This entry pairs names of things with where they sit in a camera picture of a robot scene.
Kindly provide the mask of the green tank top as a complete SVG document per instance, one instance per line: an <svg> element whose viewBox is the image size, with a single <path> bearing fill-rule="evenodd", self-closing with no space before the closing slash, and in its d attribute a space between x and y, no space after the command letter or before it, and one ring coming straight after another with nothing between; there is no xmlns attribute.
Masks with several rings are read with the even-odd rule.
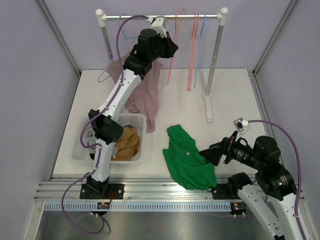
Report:
<svg viewBox="0 0 320 240"><path fill-rule="evenodd" d="M169 142L162 153L172 179L186 190L216 187L215 166L200 156L196 141L179 124L166 132Z"/></svg>

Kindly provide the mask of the mauve tank top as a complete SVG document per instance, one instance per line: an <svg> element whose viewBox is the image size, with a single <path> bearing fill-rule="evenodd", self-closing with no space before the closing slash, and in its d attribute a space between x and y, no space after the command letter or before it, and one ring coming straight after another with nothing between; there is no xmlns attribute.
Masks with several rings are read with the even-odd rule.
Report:
<svg viewBox="0 0 320 240"><path fill-rule="evenodd" d="M153 61L151 70L134 89L126 101L124 108L130 113L143 114L146 118L146 132L156 130L155 119L159 110L159 80L162 65Z"/></svg>

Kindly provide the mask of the mustard brown tank top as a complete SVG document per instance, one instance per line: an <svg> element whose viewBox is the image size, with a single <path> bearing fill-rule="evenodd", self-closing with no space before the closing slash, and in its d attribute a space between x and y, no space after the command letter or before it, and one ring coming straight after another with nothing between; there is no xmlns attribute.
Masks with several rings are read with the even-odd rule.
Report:
<svg viewBox="0 0 320 240"><path fill-rule="evenodd" d="M123 128L123 134L115 144L118 151L112 161L130 161L140 151L140 136L138 131L130 126Z"/></svg>

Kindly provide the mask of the grey tank top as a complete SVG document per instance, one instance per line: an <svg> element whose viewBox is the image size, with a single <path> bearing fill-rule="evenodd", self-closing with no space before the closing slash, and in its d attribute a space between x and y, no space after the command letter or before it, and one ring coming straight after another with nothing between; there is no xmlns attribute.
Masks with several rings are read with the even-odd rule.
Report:
<svg viewBox="0 0 320 240"><path fill-rule="evenodd" d="M88 152L89 152L89 155L90 156L94 156L95 153L96 153L96 138L94 136L94 132L93 131L89 131L87 134L86 134L86 137L85 137L85 141L84 143L87 145L87 146L92 146L90 148L87 148Z"/></svg>

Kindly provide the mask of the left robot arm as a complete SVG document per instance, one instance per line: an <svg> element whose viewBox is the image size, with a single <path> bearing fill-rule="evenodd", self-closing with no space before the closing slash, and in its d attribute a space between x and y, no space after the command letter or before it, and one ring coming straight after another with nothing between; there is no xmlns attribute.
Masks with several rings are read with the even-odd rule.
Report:
<svg viewBox="0 0 320 240"><path fill-rule="evenodd" d="M112 153L124 132L118 119L126 101L152 69L153 62L159 58L169 59L177 50L178 46L164 28L143 29L137 44L121 64L119 79L110 95L97 110L89 111L89 121L84 128L92 127L95 143L89 145L80 141L84 148L95 150L93 169L82 188L86 199L91 195L103 199L108 194Z"/></svg>

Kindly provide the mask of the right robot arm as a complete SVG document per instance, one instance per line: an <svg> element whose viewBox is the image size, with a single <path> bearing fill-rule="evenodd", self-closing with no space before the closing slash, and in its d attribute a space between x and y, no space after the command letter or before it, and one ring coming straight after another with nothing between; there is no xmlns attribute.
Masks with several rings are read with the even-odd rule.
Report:
<svg viewBox="0 0 320 240"><path fill-rule="evenodd" d="M232 198L240 198L252 211L271 240L305 240L306 232L295 202L299 198L295 181L288 170L280 164L281 150L277 142L269 136L259 136L250 147L236 139L235 131L230 137L212 144L199 154L213 165L218 166L235 160L255 169L255 180L272 203L274 210L261 199L249 176L240 172L227 181L227 193Z"/></svg>

